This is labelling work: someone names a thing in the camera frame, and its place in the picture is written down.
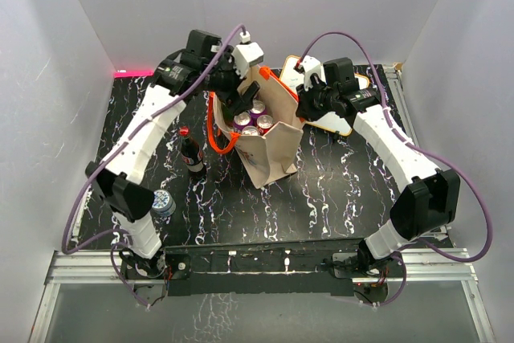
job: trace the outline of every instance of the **shopping bag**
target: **shopping bag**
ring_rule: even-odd
[[[282,84],[269,67],[253,66],[238,91],[243,92],[254,81],[260,86],[257,99],[264,102],[267,114],[273,117],[273,127],[263,136],[235,133],[223,119],[221,101],[211,93],[207,128],[214,151],[227,154],[235,149],[255,188],[261,188],[296,172],[293,162],[304,133],[304,122],[296,116],[298,96]],[[216,144],[213,118],[219,130],[230,140],[224,149]]]

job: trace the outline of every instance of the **cola bottle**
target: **cola bottle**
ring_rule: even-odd
[[[178,133],[181,137],[180,154],[191,176],[195,178],[205,177],[207,168],[203,162],[203,152],[200,145],[191,137],[188,127],[180,128]]]

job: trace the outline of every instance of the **purple soda can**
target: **purple soda can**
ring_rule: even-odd
[[[249,113],[253,120],[257,120],[260,116],[267,114],[266,105],[260,100],[254,100],[254,107],[250,109]]]
[[[251,124],[251,117],[247,112],[242,112],[234,117],[234,131],[236,133],[241,133],[244,128],[251,126]]]

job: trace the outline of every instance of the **floor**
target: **floor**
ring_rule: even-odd
[[[121,285],[61,287],[46,342],[479,341],[458,281],[408,283],[376,312],[326,294],[174,297],[150,312],[135,303]]]

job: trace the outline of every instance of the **red bottle cap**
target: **red bottle cap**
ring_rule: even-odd
[[[187,137],[190,135],[190,128],[184,126],[178,130],[178,133],[183,137]]]

